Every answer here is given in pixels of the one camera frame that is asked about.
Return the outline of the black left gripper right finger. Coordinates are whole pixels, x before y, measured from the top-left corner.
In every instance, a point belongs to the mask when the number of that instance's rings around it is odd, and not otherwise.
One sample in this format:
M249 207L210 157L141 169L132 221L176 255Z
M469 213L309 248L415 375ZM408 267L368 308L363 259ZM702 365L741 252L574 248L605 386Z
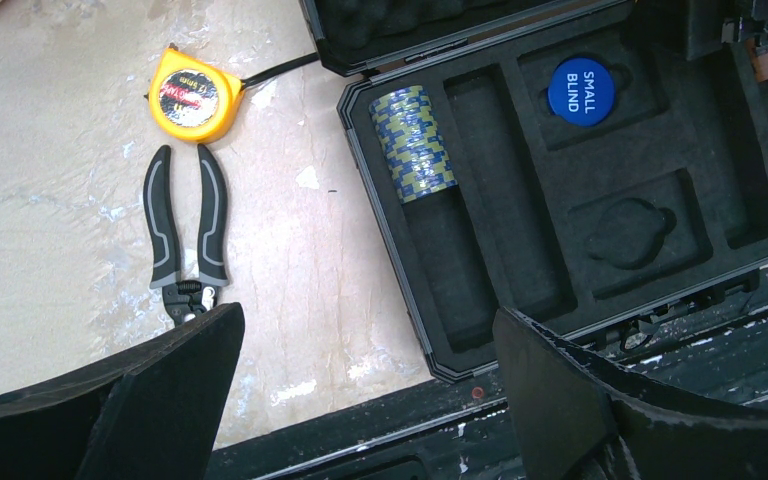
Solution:
M631 371L515 309L493 337L527 478L768 479L768 411Z

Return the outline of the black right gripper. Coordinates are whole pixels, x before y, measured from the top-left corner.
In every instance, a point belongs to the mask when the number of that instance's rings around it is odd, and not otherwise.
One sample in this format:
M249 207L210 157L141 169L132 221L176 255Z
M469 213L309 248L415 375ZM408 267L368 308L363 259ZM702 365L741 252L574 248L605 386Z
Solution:
M726 44L768 46L768 0L636 1L629 22L639 39L685 60Z

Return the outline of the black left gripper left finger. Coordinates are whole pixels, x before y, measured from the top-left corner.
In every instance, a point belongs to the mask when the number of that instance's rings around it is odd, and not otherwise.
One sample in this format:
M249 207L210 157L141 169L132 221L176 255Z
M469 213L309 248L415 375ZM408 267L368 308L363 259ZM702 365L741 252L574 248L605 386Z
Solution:
M237 303L0 394L0 479L200 479L244 338Z

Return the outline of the blue small blind button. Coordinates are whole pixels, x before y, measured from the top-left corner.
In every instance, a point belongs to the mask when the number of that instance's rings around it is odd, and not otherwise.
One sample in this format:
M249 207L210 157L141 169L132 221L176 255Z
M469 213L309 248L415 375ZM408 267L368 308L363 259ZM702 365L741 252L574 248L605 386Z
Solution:
M599 61L573 57L553 72L547 89L551 111L570 124L592 127L611 113L616 85L610 71Z

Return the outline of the black foam-lined poker case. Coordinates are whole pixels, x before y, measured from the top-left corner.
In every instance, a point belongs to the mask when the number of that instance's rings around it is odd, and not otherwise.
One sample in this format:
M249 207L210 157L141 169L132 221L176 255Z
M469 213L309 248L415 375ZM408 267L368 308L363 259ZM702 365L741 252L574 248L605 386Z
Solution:
M717 302L768 262L768 81L745 43L685 60L636 1L305 1L322 65L431 374L494 366L515 308L610 344ZM554 114L563 61L602 63L614 107ZM423 86L458 181L402 204L369 104Z

